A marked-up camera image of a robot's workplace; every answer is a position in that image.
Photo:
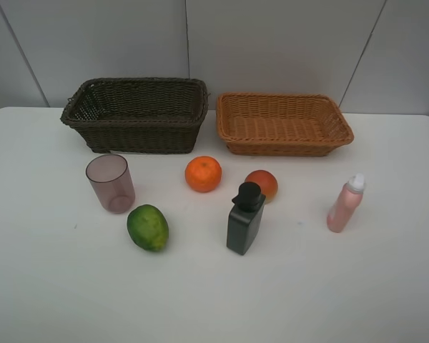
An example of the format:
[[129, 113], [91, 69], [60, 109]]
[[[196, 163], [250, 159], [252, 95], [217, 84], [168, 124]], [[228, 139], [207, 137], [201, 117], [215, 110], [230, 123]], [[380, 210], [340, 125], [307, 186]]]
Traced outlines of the orange mandarin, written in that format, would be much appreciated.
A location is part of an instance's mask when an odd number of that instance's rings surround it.
[[191, 160], [184, 171], [188, 186], [201, 193], [215, 190], [222, 179], [220, 163], [210, 156], [198, 156]]

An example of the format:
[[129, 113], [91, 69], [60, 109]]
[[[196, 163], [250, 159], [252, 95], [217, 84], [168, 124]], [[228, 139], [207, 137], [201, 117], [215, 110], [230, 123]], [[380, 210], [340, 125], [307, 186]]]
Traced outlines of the red yellow apple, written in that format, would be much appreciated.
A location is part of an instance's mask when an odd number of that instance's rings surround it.
[[265, 203], [269, 204], [277, 195], [278, 182], [273, 174], [265, 170], [252, 171], [245, 178], [245, 182], [254, 182], [265, 195]]

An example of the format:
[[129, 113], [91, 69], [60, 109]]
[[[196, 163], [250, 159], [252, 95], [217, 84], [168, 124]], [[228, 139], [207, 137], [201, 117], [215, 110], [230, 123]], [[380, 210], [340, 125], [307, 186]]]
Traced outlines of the black pump bottle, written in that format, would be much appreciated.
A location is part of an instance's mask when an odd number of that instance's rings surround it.
[[254, 182], [244, 182], [227, 221], [227, 248], [239, 255], [245, 255], [255, 240], [260, 228], [266, 197]]

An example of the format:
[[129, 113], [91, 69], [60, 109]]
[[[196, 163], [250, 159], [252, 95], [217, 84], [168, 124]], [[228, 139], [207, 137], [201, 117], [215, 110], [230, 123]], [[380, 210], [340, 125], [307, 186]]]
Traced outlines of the green mango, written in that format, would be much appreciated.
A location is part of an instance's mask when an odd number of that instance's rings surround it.
[[169, 226], [163, 213], [151, 204], [143, 204], [127, 217], [127, 231], [132, 241], [148, 252], [162, 251], [169, 239]]

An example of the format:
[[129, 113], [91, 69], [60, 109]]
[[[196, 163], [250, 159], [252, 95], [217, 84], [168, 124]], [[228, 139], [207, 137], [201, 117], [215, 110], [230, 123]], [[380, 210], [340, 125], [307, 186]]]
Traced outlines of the translucent pink plastic cup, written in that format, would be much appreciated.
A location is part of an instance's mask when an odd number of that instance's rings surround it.
[[135, 190], [127, 160], [104, 154], [91, 160], [85, 170], [102, 207], [113, 214], [127, 212], [135, 201]]

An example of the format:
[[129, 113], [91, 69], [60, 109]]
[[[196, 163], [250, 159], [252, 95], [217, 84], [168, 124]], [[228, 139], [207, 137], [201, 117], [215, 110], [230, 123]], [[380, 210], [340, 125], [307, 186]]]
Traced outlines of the pink spray bottle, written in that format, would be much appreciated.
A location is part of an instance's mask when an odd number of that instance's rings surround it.
[[327, 215], [327, 228], [340, 233], [360, 205], [365, 191], [365, 176], [361, 173], [350, 177], [343, 185], [337, 200]]

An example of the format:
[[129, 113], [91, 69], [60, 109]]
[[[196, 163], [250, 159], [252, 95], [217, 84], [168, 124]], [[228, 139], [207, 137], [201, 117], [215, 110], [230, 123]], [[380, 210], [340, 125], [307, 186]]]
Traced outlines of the orange wicker basket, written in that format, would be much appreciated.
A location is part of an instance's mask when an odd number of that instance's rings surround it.
[[238, 155], [326, 156], [354, 140], [338, 105], [321, 94], [223, 93], [216, 121], [218, 136]]

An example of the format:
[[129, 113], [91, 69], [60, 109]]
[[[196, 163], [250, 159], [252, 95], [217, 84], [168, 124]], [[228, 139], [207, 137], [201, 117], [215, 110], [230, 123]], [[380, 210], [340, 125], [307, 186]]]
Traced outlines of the dark brown wicker basket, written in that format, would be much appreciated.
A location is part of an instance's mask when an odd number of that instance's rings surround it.
[[208, 96], [199, 79], [90, 79], [68, 100], [61, 122], [95, 153], [188, 154]]

